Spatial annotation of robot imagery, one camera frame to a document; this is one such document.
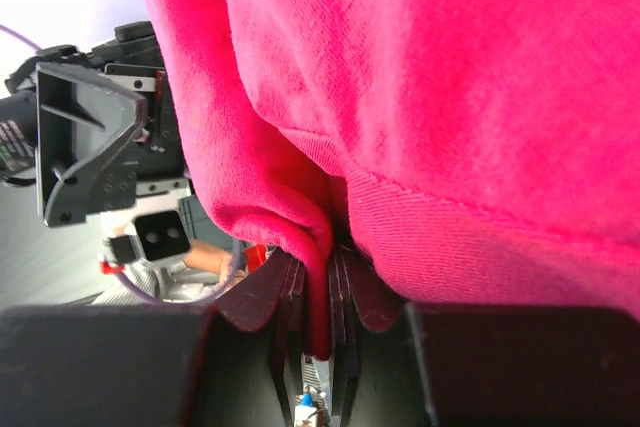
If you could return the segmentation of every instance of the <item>red garment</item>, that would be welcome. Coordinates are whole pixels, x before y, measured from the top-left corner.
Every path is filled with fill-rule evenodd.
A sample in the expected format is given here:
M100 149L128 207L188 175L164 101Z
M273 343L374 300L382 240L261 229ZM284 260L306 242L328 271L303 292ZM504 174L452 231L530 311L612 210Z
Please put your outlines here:
M640 0L147 0L198 195L309 269L640 317Z

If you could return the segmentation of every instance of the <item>black cylinder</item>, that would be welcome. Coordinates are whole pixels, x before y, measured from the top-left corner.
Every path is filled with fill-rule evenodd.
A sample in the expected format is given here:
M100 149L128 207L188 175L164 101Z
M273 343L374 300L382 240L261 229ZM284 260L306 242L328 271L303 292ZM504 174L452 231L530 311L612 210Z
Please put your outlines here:
M22 91L0 99L0 176L33 168L37 143L36 93Z

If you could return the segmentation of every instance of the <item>pink cloth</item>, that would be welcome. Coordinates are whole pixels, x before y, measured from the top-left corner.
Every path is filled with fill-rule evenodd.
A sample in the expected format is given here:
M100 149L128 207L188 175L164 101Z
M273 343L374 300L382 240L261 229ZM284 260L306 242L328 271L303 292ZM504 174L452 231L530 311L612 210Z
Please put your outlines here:
M207 212L310 274L640 317L640 0L147 0Z

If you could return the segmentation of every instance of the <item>blue object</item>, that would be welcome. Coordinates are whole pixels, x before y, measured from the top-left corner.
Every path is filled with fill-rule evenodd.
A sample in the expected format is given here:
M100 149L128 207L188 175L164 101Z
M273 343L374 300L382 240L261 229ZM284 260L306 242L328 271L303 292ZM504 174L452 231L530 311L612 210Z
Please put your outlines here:
M302 400L300 401L300 405L304 405L305 407L313 407L313 399L311 398L311 394L304 394L302 396Z

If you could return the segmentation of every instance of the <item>red object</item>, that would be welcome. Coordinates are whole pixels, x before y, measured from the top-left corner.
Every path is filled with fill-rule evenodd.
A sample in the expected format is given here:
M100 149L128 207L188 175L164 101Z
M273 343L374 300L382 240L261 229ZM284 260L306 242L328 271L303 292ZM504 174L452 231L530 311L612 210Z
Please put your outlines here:
M105 275L118 274L124 272L124 265L114 265L106 260L102 260L100 261L100 272Z
M255 272L258 267L267 261L267 247L264 245L254 245L245 249L247 254L247 271L251 274Z
M640 317L640 0L146 1L199 198L304 261L313 353L347 221L417 301Z

